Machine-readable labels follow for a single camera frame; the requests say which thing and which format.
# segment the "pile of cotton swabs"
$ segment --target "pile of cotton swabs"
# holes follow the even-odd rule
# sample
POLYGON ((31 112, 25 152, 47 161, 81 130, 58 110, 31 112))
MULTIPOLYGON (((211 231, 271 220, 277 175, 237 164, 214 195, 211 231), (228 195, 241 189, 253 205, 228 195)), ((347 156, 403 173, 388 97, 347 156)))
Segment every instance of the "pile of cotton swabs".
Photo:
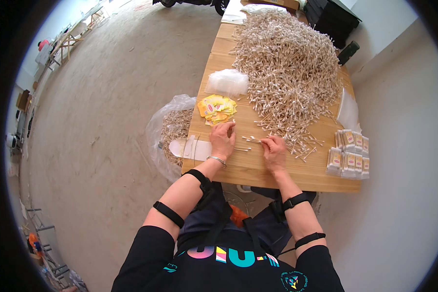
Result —
POLYGON ((328 107, 342 91, 332 41, 280 11, 248 15, 234 37, 234 67, 248 75, 248 99, 262 118, 255 123, 284 137, 291 154, 306 162, 324 143, 307 127, 321 115, 335 121, 328 107))

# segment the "woman's right hand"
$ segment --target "woman's right hand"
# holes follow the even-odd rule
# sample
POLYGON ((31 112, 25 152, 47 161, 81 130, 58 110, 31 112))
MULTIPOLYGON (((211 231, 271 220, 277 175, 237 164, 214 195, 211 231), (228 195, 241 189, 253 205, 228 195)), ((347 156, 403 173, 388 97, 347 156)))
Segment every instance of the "woman's right hand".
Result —
POLYGON ((287 147, 284 139, 278 136, 269 136, 268 139, 261 139, 261 145, 264 149, 264 163, 269 171, 274 176, 278 172, 285 172, 287 147))

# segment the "wooden table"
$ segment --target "wooden table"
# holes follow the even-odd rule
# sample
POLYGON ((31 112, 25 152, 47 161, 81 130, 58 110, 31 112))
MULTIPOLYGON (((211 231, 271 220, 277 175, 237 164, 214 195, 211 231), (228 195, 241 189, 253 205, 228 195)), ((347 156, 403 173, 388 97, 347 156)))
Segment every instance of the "wooden table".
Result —
MULTIPOLYGON (((210 95, 204 92, 209 74, 232 68, 235 55, 230 55, 229 51, 236 44, 236 41, 232 38, 235 27, 236 25, 234 24, 221 24, 204 70, 197 101, 210 95)), ((341 67, 339 75, 342 77, 342 83, 345 89, 354 96, 354 90, 345 66, 341 67)), ((220 170, 214 180, 231 184, 277 188, 274 178, 264 165, 261 145, 246 142, 242 139, 242 136, 254 136, 259 139, 269 134, 268 131, 264 132, 261 127, 253 123, 254 120, 261 120, 261 118, 259 118, 257 112, 253 110, 252 104, 248 102, 245 96, 237 102, 237 113, 234 114, 234 119, 237 123, 235 126, 237 133, 235 145, 251 147, 252 150, 249 152, 235 151, 227 160, 227 168, 220 170)), ((334 114, 337 114, 338 108, 339 105, 335 105, 330 109, 334 114)), ((336 125, 330 118, 322 116, 317 123, 310 125, 308 129, 317 139, 323 140, 325 143, 323 143, 323 146, 317 145, 317 152, 309 155, 306 159, 306 163, 300 159, 295 159, 295 155, 291 155, 287 152, 287 170, 295 183, 305 191, 359 192, 361 185, 360 180, 344 179, 329 176, 325 173, 328 150, 335 145, 334 133, 338 129, 342 129, 342 126, 339 124, 336 125)), ((196 137, 199 136, 199 140, 209 141, 209 133, 210 126, 204 124, 204 118, 199 115, 198 107, 195 106, 188 136, 196 135, 196 137)), ((193 162, 193 160, 184 159, 182 173, 192 169, 198 164, 198 161, 193 162)))
POLYGON ((52 52, 49 55, 49 59, 51 59, 52 61, 57 63, 59 66, 60 66, 60 63, 58 63, 57 60, 55 60, 55 55, 58 52, 58 50, 60 50, 60 54, 61 54, 60 62, 62 62, 64 60, 64 47, 66 47, 68 50, 67 59, 70 60, 70 47, 74 46, 77 42, 84 40, 84 38, 82 38, 82 37, 75 38, 72 35, 73 30, 76 27, 78 27, 81 22, 82 21, 80 20, 74 26, 72 26, 70 29, 68 29, 67 32, 65 32, 65 34, 57 41, 57 45, 54 47, 54 49, 52 50, 52 52))

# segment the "orange cloth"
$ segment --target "orange cloth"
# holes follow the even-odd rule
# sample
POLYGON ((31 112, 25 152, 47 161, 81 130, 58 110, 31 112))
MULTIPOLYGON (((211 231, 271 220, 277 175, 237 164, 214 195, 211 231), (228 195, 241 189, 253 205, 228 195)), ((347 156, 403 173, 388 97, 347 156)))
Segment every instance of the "orange cloth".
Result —
POLYGON ((247 219, 248 216, 247 214, 245 214, 242 210, 239 209, 239 207, 235 207, 234 205, 230 205, 230 207, 232 208, 232 215, 230 215, 230 220, 238 227, 238 228, 242 228, 243 227, 243 219, 247 219))
POLYGON ((43 40, 43 41, 39 44, 39 51, 42 50, 42 48, 44 47, 45 44, 48 44, 48 40, 43 40))

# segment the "hand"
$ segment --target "hand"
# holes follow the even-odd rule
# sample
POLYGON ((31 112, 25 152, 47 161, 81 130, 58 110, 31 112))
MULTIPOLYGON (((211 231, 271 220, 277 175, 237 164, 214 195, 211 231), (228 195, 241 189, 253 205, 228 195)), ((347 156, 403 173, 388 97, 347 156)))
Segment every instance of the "hand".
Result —
POLYGON ((230 121, 212 127, 211 133, 209 134, 209 141, 212 145, 211 156, 216 156, 226 161, 229 156, 232 155, 235 145, 234 126, 235 122, 230 121), (232 131, 230 137, 228 137, 229 130, 232 131))
POLYGON ((261 139, 264 149, 264 163, 269 171, 275 175, 277 172, 285 171, 286 145, 281 137, 269 136, 269 139, 261 139))

